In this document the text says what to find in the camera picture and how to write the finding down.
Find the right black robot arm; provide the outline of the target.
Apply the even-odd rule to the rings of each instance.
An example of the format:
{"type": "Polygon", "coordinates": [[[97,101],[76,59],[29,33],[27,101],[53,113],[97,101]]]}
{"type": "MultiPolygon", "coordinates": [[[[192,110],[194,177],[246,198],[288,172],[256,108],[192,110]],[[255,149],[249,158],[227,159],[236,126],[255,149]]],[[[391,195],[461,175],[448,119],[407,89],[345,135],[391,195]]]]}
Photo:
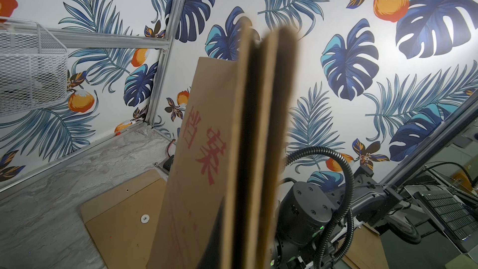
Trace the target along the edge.
{"type": "Polygon", "coordinates": [[[278,207],[270,268],[331,269],[349,251],[357,222],[374,224],[405,199],[391,184],[378,184],[369,169],[353,171],[330,148],[310,146],[288,154],[287,165],[314,155],[331,158],[343,176],[317,173],[308,182],[285,178],[290,190],[278,207]]]}

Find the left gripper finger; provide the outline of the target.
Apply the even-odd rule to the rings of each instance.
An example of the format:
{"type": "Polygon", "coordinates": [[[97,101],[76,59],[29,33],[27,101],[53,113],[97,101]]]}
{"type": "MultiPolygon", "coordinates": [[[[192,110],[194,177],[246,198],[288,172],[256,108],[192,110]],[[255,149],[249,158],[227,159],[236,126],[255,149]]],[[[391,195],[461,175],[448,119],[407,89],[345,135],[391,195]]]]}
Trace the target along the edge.
{"type": "Polygon", "coordinates": [[[224,201],[221,201],[205,252],[196,269],[219,269],[222,249],[224,201]]]}

